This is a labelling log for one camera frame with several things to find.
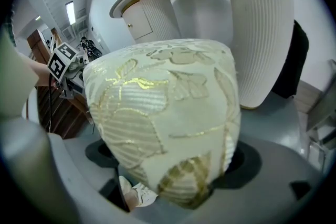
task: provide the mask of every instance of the cream vase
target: cream vase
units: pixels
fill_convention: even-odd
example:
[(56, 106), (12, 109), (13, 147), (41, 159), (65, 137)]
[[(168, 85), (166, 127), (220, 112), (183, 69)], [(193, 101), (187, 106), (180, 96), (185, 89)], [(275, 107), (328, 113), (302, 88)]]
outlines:
[(95, 60), (83, 77), (91, 115), (120, 164), (182, 207), (201, 204), (239, 136), (230, 49), (200, 39), (144, 43)]

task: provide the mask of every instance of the ceiling light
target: ceiling light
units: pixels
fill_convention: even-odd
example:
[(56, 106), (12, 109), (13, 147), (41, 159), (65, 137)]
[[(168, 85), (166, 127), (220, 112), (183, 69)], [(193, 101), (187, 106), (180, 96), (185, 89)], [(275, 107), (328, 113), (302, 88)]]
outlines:
[(71, 1), (67, 4), (65, 4), (66, 8), (67, 8), (67, 13), (68, 13), (68, 18), (69, 18), (69, 22), (70, 24), (74, 24), (76, 22), (76, 18), (75, 18), (75, 9), (74, 9), (74, 2)]

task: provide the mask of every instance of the white pedestal base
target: white pedestal base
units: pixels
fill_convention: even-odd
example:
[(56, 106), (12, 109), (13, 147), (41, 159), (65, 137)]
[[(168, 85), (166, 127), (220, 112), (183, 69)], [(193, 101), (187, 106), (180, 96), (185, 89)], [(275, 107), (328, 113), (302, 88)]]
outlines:
[(123, 18), (136, 43), (181, 38), (170, 0), (140, 0)]

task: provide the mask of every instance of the cabinet door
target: cabinet door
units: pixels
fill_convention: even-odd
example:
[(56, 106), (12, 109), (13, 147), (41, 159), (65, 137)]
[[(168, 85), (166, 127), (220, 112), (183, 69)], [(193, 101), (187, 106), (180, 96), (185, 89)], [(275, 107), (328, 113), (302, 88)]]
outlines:
[(134, 40), (148, 35), (153, 31), (140, 2), (135, 3), (125, 10), (122, 17)]

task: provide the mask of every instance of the white ribbed pillar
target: white ribbed pillar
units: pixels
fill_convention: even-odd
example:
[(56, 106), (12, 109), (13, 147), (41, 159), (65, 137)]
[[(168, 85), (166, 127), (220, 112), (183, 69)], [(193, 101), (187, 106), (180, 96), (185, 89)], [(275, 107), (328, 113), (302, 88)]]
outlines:
[(179, 25), (170, 0), (140, 0), (156, 40), (181, 38)]
[(240, 105), (261, 105), (285, 63), (294, 21), (293, 0), (231, 0)]

